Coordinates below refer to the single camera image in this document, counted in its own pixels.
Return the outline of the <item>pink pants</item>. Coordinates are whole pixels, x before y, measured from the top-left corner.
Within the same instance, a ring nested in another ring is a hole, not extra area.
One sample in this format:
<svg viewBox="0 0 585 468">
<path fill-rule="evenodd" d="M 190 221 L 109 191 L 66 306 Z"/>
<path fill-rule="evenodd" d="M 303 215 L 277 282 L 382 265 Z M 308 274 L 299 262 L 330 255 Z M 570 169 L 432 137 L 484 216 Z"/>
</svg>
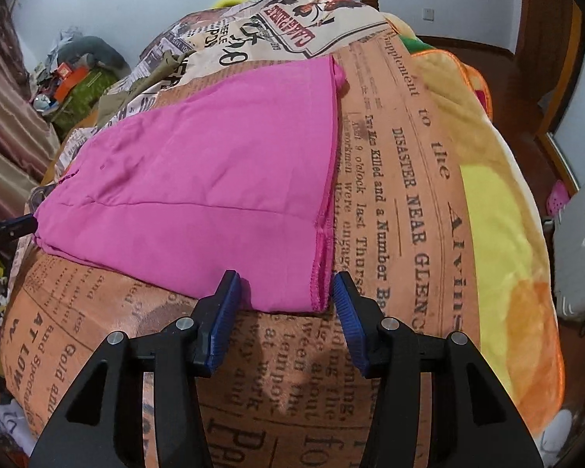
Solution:
<svg viewBox="0 0 585 468">
<path fill-rule="evenodd" d="M 275 64 L 102 130 L 37 209 L 37 245 L 193 298 L 232 269 L 247 307 L 322 312 L 345 81 L 329 56 Z"/>
</svg>

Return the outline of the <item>yellow orange plush blanket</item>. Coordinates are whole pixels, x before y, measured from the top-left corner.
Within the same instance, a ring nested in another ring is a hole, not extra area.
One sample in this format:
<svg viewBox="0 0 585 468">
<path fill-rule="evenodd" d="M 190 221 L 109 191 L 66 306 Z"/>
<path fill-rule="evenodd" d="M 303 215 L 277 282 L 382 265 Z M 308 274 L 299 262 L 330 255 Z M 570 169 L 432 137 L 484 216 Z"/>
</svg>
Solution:
<svg viewBox="0 0 585 468">
<path fill-rule="evenodd" d="M 423 43 L 401 18 L 401 36 L 459 157 L 477 271 L 481 348 L 530 433 L 540 435 L 564 396 L 551 267 L 532 191 L 501 133 L 484 76 Z"/>
</svg>

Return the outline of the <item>newspaper print bed cover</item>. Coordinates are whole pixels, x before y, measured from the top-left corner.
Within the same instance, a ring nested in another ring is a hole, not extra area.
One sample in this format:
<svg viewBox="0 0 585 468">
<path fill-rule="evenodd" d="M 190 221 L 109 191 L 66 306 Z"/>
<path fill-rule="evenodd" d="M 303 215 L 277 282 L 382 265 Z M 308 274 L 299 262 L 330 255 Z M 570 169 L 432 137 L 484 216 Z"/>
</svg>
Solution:
<svg viewBox="0 0 585 468">
<path fill-rule="evenodd" d="M 158 332 L 237 271 L 222 365 L 197 385 L 217 467 L 356 467 L 377 383 L 331 302 L 347 271 L 417 332 L 479 333 L 459 160 L 398 17 L 353 0 L 192 16 L 176 86 L 68 155 L 41 201 L 1 358 L 40 436 L 111 332 Z"/>
</svg>

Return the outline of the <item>white appliance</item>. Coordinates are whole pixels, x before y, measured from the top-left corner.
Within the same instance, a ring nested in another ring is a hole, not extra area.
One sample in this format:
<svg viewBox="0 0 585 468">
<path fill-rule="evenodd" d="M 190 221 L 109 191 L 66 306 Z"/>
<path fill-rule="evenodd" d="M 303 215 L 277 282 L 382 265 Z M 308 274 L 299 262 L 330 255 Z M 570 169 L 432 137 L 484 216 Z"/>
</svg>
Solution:
<svg viewBox="0 0 585 468">
<path fill-rule="evenodd" d="M 555 217 L 554 294 L 557 315 L 585 320 L 585 185 Z"/>
</svg>

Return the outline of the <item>striped red curtain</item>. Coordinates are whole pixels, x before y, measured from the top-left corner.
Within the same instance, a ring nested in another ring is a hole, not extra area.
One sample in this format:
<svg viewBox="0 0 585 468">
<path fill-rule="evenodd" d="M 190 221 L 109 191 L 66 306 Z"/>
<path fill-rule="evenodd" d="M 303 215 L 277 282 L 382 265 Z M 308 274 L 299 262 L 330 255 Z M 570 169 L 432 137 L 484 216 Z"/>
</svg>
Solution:
<svg viewBox="0 0 585 468">
<path fill-rule="evenodd" d="M 19 43 L 7 0 L 0 0 L 0 220 L 23 211 L 60 148 L 56 131 L 29 104 Z"/>
</svg>

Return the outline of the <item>white wardrobe sliding door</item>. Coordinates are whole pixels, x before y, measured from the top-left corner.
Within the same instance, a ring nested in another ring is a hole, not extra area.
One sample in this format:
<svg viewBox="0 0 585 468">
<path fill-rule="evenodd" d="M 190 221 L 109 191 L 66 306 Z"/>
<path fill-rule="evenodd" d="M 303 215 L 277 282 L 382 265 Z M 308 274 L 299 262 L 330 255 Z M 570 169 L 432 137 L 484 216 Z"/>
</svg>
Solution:
<svg viewBox="0 0 585 468">
<path fill-rule="evenodd" d="M 565 70 L 537 133 L 569 195 L 585 185 L 585 47 Z"/>
</svg>

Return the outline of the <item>green storage basket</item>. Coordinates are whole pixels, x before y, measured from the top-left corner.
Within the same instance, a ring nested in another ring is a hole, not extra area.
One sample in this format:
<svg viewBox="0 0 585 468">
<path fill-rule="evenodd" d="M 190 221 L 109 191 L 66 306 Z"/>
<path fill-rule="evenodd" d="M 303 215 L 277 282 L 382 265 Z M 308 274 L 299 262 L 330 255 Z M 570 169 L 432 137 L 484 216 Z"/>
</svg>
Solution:
<svg viewBox="0 0 585 468">
<path fill-rule="evenodd" d="M 89 115 L 102 94 L 117 80 L 114 72 L 104 68 L 89 70 L 80 76 L 77 83 L 67 79 L 69 91 L 65 92 L 58 110 L 50 118 L 61 140 L 69 130 Z"/>
</svg>

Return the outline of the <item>wooden door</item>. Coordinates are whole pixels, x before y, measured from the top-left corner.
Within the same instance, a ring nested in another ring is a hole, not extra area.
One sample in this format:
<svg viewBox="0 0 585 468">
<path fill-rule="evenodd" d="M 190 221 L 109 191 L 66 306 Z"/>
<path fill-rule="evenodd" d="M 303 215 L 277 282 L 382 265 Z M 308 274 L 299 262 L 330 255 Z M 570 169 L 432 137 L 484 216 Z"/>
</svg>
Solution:
<svg viewBox="0 0 585 468">
<path fill-rule="evenodd" d="M 528 95 L 545 104 L 538 140 L 557 130 L 584 56 L 585 15 L 576 0 L 521 0 L 516 59 Z"/>
</svg>

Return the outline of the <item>orange box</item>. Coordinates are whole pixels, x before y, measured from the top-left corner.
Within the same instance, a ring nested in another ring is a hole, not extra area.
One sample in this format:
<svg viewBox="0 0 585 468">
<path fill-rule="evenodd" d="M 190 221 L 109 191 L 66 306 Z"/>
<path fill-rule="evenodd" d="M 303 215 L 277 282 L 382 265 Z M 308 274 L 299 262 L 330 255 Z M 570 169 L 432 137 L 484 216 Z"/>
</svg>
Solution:
<svg viewBox="0 0 585 468">
<path fill-rule="evenodd" d="M 69 92 L 89 74 L 89 68 L 82 66 L 73 69 L 69 64 L 62 62 L 56 69 L 56 73 L 59 75 L 60 83 L 53 98 L 62 104 Z"/>
</svg>

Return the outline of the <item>olive green folded pants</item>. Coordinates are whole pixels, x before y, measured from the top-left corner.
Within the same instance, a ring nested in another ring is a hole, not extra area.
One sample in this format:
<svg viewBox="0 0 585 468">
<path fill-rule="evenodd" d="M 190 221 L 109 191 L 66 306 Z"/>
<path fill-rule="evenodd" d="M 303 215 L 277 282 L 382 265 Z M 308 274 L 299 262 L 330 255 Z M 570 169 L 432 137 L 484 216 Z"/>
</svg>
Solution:
<svg viewBox="0 0 585 468">
<path fill-rule="evenodd" d="M 109 89 L 99 99 L 96 127 L 100 129 L 111 122 L 112 117 L 126 110 L 134 98 L 159 82 L 166 82 L 166 87 L 175 86 L 184 75 L 190 55 L 191 52 L 174 55 L 171 51 L 166 51 L 160 64 L 150 75 L 133 80 L 127 87 Z"/>
</svg>

